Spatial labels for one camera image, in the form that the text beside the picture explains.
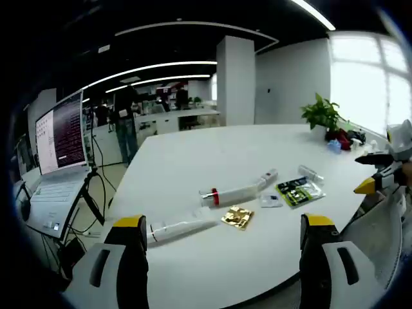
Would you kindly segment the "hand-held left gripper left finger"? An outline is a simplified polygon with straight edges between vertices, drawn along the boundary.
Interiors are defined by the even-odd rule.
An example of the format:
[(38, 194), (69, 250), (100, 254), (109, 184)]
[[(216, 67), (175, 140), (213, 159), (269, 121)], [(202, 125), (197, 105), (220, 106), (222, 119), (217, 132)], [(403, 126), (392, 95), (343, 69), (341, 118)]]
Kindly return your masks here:
[(72, 308), (148, 308), (145, 216), (116, 221), (73, 268), (62, 293)]

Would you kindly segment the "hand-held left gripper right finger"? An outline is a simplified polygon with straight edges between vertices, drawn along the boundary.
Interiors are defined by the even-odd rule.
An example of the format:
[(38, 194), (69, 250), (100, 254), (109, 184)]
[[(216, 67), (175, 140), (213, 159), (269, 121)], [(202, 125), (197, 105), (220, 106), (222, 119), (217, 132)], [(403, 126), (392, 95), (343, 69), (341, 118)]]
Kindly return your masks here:
[(384, 294), (372, 261), (326, 216), (301, 215), (300, 308), (372, 308)]

